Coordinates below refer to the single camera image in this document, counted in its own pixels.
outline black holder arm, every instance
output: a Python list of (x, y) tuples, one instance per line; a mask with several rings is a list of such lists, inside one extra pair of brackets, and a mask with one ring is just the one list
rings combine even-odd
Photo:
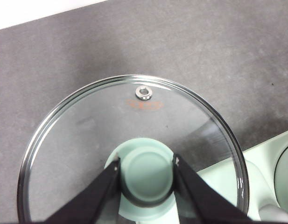
[(118, 159), (43, 224), (116, 224), (121, 196), (119, 175)]
[(178, 154), (174, 154), (173, 170), (180, 224), (277, 224), (248, 218), (209, 187)]

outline orange printed logo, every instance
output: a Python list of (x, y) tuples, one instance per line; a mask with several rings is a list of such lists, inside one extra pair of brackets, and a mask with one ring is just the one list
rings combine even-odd
[(139, 101), (134, 99), (128, 99), (126, 102), (131, 107), (141, 110), (156, 111), (163, 107), (163, 103), (160, 101)]

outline metal rim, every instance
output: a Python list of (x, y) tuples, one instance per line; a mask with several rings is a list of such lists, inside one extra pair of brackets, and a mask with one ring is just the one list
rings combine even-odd
[(29, 205), (28, 205), (28, 200), (27, 200), (28, 198), (27, 197), (28, 196), (28, 184), (27, 183), (29, 180), (29, 173), (32, 168), (37, 151), (39, 149), (37, 145), (39, 144), (39, 142), (41, 142), (43, 137), (46, 135), (51, 124), (54, 123), (55, 116), (59, 114), (60, 112), (62, 112), (63, 110), (66, 110), (68, 107), (70, 107), (70, 103), (72, 101), (75, 101), (75, 102), (78, 101), (81, 98), (81, 96), (87, 91), (92, 90), (94, 88), (98, 88), (105, 84), (110, 84), (110, 83), (120, 82), (120, 81), (125, 81), (125, 80), (133, 80), (133, 81), (138, 81), (138, 82), (154, 82), (154, 83), (164, 84), (164, 85), (173, 87), (195, 98), (198, 102), (200, 102), (203, 106), (205, 106), (206, 109), (208, 109), (214, 115), (214, 117), (218, 120), (218, 122), (226, 131), (227, 135), (229, 136), (235, 148), (236, 154), (232, 154), (232, 156), (233, 158), (237, 158), (239, 161), (239, 164), (233, 163), (234, 166), (236, 167), (235, 171), (236, 171), (236, 176), (237, 176), (237, 181), (238, 181), (237, 207), (247, 214), (248, 201), (249, 201), (249, 183), (248, 183), (246, 163), (245, 163), (242, 151), (240, 149), (240, 146), (233, 132), (231, 131), (227, 123), (223, 120), (221, 115), (210, 104), (208, 104), (206, 100), (204, 100), (202, 97), (200, 97), (193, 91), (189, 90), (188, 88), (178, 83), (175, 83), (168, 79), (148, 76), (148, 75), (121, 75), (121, 76), (114, 76), (114, 77), (109, 77), (109, 78), (98, 80), (96, 82), (90, 83), (78, 89), (77, 91), (73, 92), (64, 100), (62, 100), (45, 117), (45, 119), (38, 126), (37, 130), (35, 131), (33, 137), (31, 138), (29, 142), (29, 145), (27, 147), (27, 150), (23, 158), (23, 162), (21, 164), (20, 173), (19, 173), (19, 179), (18, 179), (18, 185), (17, 185), (17, 213), (18, 213), (19, 221), (20, 222), (31, 221), (31, 217), (29, 213)]

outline glass lid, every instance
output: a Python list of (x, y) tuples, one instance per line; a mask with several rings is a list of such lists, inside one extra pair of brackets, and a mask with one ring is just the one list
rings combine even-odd
[(114, 149), (138, 138), (180, 154), (213, 189), (247, 213), (245, 162), (221, 116), (177, 83), (126, 75), (81, 88), (40, 124), (20, 171), (20, 221), (48, 218), (96, 178)]

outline mint green base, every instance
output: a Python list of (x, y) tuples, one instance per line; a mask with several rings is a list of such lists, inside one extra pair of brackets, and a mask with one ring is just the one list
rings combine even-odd
[(151, 221), (167, 213), (175, 204), (174, 194), (159, 205), (155, 203), (166, 198), (173, 183), (173, 152), (154, 139), (131, 139), (114, 149), (105, 167), (117, 155), (121, 159), (122, 191), (137, 200), (131, 203), (121, 194), (119, 214), (133, 221)]
[(243, 153), (250, 184), (248, 215), (254, 220), (261, 220), (259, 210), (267, 204), (282, 208), (275, 195), (274, 174), (279, 157), (286, 148), (288, 148), (288, 131)]

